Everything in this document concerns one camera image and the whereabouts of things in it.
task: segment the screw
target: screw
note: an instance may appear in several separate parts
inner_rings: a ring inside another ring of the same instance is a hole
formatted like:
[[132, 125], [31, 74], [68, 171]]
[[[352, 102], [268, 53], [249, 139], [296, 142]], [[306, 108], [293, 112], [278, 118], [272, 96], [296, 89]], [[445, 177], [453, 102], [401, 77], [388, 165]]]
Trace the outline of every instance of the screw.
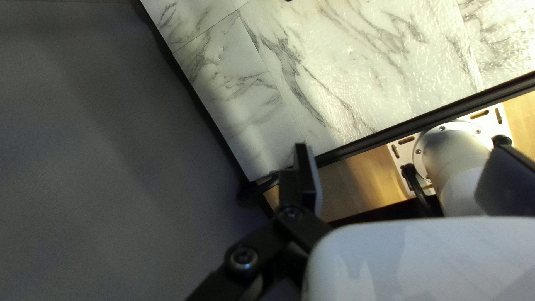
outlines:
[[237, 269], [249, 269], [258, 261], [258, 255], [251, 247], [239, 246], [232, 252], [230, 260]]
[[290, 221], [298, 221], [303, 217], [303, 212], [295, 206], [288, 206], [280, 211], [280, 217]]

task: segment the slotted hole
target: slotted hole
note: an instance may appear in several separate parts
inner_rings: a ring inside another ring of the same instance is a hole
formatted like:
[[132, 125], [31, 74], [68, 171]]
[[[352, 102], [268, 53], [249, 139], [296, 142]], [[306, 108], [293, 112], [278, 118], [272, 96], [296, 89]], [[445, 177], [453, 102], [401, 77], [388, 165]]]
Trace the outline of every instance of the slotted hole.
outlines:
[[475, 113], [474, 115], [470, 116], [470, 119], [476, 119], [481, 116], [485, 116], [488, 114], [488, 110], [484, 110], [483, 112]]
[[407, 138], [401, 139], [400, 141], [398, 141], [398, 143], [401, 145], [401, 144], [405, 144], [407, 142], [411, 142], [413, 140], [414, 140], [414, 136], [411, 136], [411, 137], [407, 137]]
[[400, 158], [400, 153], [398, 153], [398, 148], [395, 145], [392, 145], [392, 151], [394, 152], [394, 155], [396, 156], [396, 159]]
[[498, 120], [498, 124], [502, 124], [503, 123], [503, 119], [501, 118], [500, 110], [498, 110], [498, 108], [496, 108], [496, 109], [494, 109], [494, 112], [496, 113], [496, 120]]

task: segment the marble surface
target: marble surface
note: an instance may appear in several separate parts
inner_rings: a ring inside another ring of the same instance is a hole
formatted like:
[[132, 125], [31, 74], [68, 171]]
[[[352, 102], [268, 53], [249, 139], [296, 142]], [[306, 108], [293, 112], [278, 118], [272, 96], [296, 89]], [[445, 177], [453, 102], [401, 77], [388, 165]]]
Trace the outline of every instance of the marble surface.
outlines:
[[237, 12], [174, 56], [249, 179], [292, 164], [303, 136]]
[[533, 1], [142, 0], [249, 179], [533, 69]]
[[535, 1], [460, 0], [484, 88], [535, 70]]
[[143, 0], [142, 3], [172, 52], [236, 10], [231, 0]]
[[239, 12], [316, 154], [480, 90], [454, 1], [252, 0]]

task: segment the gray surface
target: gray surface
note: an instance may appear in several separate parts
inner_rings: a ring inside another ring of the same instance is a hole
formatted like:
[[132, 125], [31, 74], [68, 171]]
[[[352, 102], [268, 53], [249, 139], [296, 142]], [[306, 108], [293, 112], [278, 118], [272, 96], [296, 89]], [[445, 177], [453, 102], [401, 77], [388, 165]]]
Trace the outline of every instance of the gray surface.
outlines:
[[182, 300], [265, 222], [131, 4], [0, 1], [0, 41], [0, 300]]

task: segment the black metal frame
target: black metal frame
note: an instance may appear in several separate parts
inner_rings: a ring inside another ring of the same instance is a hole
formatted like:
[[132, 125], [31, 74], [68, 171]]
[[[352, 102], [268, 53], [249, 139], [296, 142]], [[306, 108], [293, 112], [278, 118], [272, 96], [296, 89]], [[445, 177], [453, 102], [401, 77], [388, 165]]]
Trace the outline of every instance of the black metal frame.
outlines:
[[301, 288], [308, 254], [333, 229], [312, 211], [319, 189], [312, 163], [306, 145], [296, 144], [294, 167], [280, 170], [280, 205], [271, 221], [231, 246], [187, 301], [257, 300], [286, 277]]

